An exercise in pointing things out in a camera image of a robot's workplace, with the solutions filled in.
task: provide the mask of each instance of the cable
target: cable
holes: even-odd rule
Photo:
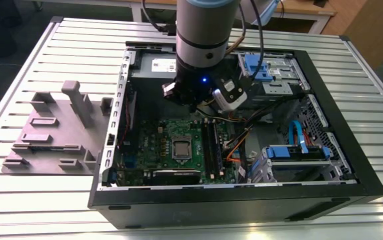
[[[286,6],[285,6],[285,2],[284,0],[281,0],[281,5],[282,5],[282,9],[281,9],[281,18],[285,18],[286,15]]]
[[[242,121],[242,122],[246,122],[246,121],[248,121],[246,118],[234,118],[234,112],[233,112],[233,111],[229,113],[229,119],[230,119],[230,120]]]
[[[249,119],[248,119],[248,121],[245,123],[245,126],[249,126],[249,124],[252,124],[256,119],[261,119],[268,114],[270,114],[276,110],[276,108],[278,108],[281,106],[281,104],[284,104],[284,103],[286,103],[286,102],[289,102],[292,100],[301,99],[306,95],[308,95],[306,93],[298,93],[296,95],[284,96],[284,97],[278,98],[277,101],[274,101],[269,106],[266,106],[265,108],[257,110],[253,113],[253,115],[249,117]]]
[[[227,161],[230,162],[241,162],[241,160],[237,160],[234,158],[231,158],[231,156],[234,155],[235,150],[239,148],[241,144],[245,142],[246,138],[249,137],[250,132],[246,134],[246,136],[241,139],[241,141],[238,142],[238,144],[235,145],[235,147],[233,148],[230,154],[227,155]]]
[[[149,13],[147,13],[147,8],[146,8],[146,0],[142,0],[141,1],[141,5],[142,5],[142,8],[143,8],[143,12],[145,12],[145,15],[146,15],[146,18],[149,20],[149,22],[151,23],[151,25],[154,26],[154,28],[159,31],[159,32],[163,32],[163,28],[161,26],[158,26],[158,24],[154,22],[154,20],[151,19]]]
[[[215,100],[217,100],[217,99],[213,98],[213,100],[210,100],[209,102],[199,104],[198,107],[209,106]]]
[[[246,127],[243,132],[226,143],[226,146],[231,145],[234,142],[237,142],[237,140],[239,140],[253,129],[254,125],[252,125],[250,127]]]
[[[221,119],[223,121],[231,122],[231,123],[238,123],[239,121],[234,121],[230,120],[227,118],[219,117],[219,116],[211,116],[210,114],[207,114],[205,111],[202,111],[199,108],[197,108],[198,112],[201,113],[201,115],[203,115],[207,118],[213,118],[213,119]]]
[[[234,42],[231,47],[227,49],[225,56],[233,53],[233,51],[239,47],[242,44],[243,40],[246,39],[246,34],[248,34],[248,28],[246,28],[246,15],[245,15],[245,10],[243,6],[239,4],[239,10],[241,10],[241,17],[242,17],[242,35],[238,38],[238,40]]]
[[[257,2],[254,0],[250,0],[250,2],[253,4],[253,9],[254,9],[256,17],[257,17],[258,33],[260,33],[260,60],[258,60],[258,65],[257,65],[256,72],[254,72],[254,74],[252,76],[252,81],[254,81],[254,79],[257,78],[258,73],[261,71],[262,64],[264,64],[265,40],[264,40],[264,24],[262,24],[261,14],[260,14],[260,10],[258,10],[258,5],[257,5]]]

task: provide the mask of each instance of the black cable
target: black cable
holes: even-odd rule
[[[254,123],[254,120],[260,120],[262,117],[270,114],[276,110],[276,108],[278,108],[284,103],[296,99],[302,99],[306,95],[306,93],[298,93],[296,95],[278,98],[277,101],[274,101],[269,106],[256,111],[252,117],[246,120],[245,126],[248,127],[250,124]]]
[[[282,9],[281,9],[281,18],[285,18],[286,15],[286,6],[285,6],[285,2],[284,0],[281,0],[281,5],[282,5]]]
[[[243,10],[243,6],[239,3],[239,11],[241,11],[241,19],[242,19],[242,36],[248,34],[248,27],[246,27],[246,14]]]
[[[149,13],[147,13],[147,8],[146,8],[146,0],[141,1],[141,5],[142,5],[142,9],[146,15],[146,18],[149,20],[149,22],[151,23],[151,25],[154,26],[154,28],[159,31],[163,32],[163,28],[161,26],[158,26],[158,24],[155,23],[155,21],[151,19]]]
[[[260,14],[260,9],[257,2],[254,0],[250,0],[253,4],[253,9],[257,17],[257,22],[258,22],[258,33],[260,33],[260,60],[258,60],[258,65],[257,65],[257,70],[252,76],[252,81],[257,78],[257,75],[261,71],[262,64],[264,64],[264,58],[265,58],[265,40],[264,40],[264,24],[262,24],[262,19],[261,19],[261,14]]]

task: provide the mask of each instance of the aluminum table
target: aluminum table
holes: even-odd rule
[[[241,36],[234,29],[230,43]],[[66,80],[91,100],[114,96],[126,41],[173,43],[147,23],[55,17],[0,102],[0,236],[38,239],[383,239],[383,198],[294,223],[117,230],[87,207],[93,176],[2,173],[5,157],[33,112],[35,92],[55,99]],[[338,36],[265,32],[268,48],[306,50],[383,183],[383,83],[354,45]],[[243,46],[258,47],[248,31]]]

